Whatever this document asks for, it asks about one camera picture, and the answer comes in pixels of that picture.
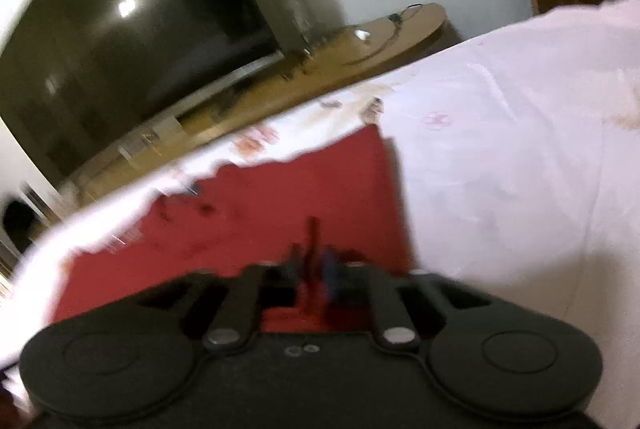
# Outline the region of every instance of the dark round object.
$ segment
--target dark round object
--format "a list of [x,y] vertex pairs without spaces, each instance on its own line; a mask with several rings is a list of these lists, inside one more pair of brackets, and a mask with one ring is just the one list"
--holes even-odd
[[74,317],[36,335],[20,356],[32,400],[68,417],[110,418],[152,407],[186,381],[193,345],[166,312],[127,306]]
[[535,419],[580,407],[598,385],[602,358],[580,330],[494,303],[452,314],[431,343],[428,366],[473,409]]

